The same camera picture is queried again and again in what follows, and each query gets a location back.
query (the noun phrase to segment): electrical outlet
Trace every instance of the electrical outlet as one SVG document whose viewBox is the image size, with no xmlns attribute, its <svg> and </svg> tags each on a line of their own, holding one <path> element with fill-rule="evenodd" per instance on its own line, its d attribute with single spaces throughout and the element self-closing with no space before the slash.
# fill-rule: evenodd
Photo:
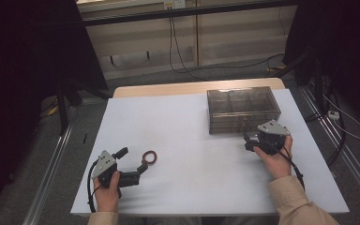
<svg viewBox="0 0 360 225">
<path fill-rule="evenodd" d="M 163 1 L 163 9 L 164 10 L 175 9 L 174 1 L 173 0 L 165 0 L 165 1 Z"/>
<path fill-rule="evenodd" d="M 174 8 L 185 8 L 186 7 L 186 0 L 173 0 Z"/>
<path fill-rule="evenodd" d="M 329 119 L 334 119 L 334 120 L 338 120 L 340 118 L 338 112 L 336 111 L 328 111 L 328 117 Z"/>
</svg>

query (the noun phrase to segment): red ring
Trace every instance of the red ring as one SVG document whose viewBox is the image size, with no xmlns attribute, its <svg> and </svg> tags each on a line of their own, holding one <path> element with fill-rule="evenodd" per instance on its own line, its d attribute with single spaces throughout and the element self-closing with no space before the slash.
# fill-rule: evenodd
<svg viewBox="0 0 360 225">
<path fill-rule="evenodd" d="M 147 159 L 145 159 L 146 156 L 148 156 L 149 154 L 153 154 L 154 155 L 154 160 L 152 161 L 147 161 Z M 154 165 L 157 161 L 157 153 L 154 151 L 147 151 L 144 154 L 142 154 L 142 163 L 146 162 L 149 166 Z"/>
</svg>

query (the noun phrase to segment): table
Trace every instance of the table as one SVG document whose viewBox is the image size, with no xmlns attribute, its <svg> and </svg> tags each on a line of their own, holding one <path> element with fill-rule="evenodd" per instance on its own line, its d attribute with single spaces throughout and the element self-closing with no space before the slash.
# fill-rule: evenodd
<svg viewBox="0 0 360 225">
<path fill-rule="evenodd" d="M 85 177 L 91 162 L 103 149 L 115 153 L 127 146 L 129 153 L 118 160 L 119 170 L 134 171 L 150 149 L 157 152 L 157 163 L 138 186 L 122 188 L 122 215 L 275 214 L 266 187 L 272 178 L 262 161 L 245 150 L 240 134 L 209 135 L 206 118 L 207 89 L 264 85 L 272 87 L 282 111 L 279 123 L 293 136 L 293 160 L 305 176 L 307 195 L 329 213 L 348 212 L 289 90 L 280 79 L 256 79 L 118 88 L 107 106 L 71 213 L 89 215 Z"/>
</svg>

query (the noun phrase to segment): person's left hand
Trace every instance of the person's left hand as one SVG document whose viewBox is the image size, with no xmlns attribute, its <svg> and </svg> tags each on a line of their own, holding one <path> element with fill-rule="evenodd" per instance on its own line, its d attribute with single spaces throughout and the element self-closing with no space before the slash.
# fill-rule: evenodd
<svg viewBox="0 0 360 225">
<path fill-rule="evenodd" d="M 98 181 L 97 178 L 93 180 L 93 184 L 95 188 L 100 187 L 95 192 L 96 201 L 97 201 L 97 210 L 99 212 L 118 213 L 118 202 L 119 202 L 119 195 L 117 191 L 118 183 L 119 183 L 118 171 L 113 173 L 109 188 L 100 187 L 101 183 Z"/>
</svg>

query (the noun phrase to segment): wall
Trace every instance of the wall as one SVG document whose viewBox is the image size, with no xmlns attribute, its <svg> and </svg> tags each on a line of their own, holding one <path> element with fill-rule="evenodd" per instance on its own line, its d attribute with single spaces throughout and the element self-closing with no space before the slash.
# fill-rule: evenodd
<svg viewBox="0 0 360 225">
<path fill-rule="evenodd" d="M 163 0 L 93 1 L 78 2 L 84 18 L 163 9 Z M 205 7 L 243 2 L 247 1 L 188 0 L 186 4 Z M 182 59 L 187 67 L 194 67 L 284 53 L 295 10 L 296 7 L 273 7 L 174 18 Z M 87 27 L 87 31 L 106 79 L 142 74 L 144 68 L 149 71 L 171 69 L 169 19 L 93 26 Z M 181 67 L 174 39 L 172 63 L 176 68 Z"/>
</svg>

